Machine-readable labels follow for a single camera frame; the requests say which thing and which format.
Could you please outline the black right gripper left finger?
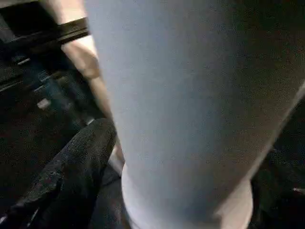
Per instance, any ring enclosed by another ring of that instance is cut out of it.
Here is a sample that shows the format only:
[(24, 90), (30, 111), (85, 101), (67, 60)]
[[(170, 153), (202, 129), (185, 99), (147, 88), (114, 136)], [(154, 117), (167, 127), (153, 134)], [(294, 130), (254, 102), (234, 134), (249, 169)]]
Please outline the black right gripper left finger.
[(2, 229), (86, 229), (116, 141), (101, 118), (76, 134), (0, 219)]

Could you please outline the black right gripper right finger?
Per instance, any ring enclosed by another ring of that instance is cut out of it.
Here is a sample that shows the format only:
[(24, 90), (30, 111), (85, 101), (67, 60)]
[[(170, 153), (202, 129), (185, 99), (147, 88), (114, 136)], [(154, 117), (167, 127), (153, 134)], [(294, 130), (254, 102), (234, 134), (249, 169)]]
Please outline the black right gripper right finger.
[(305, 175), (272, 148), (251, 180), (253, 213), (250, 229), (303, 229)]

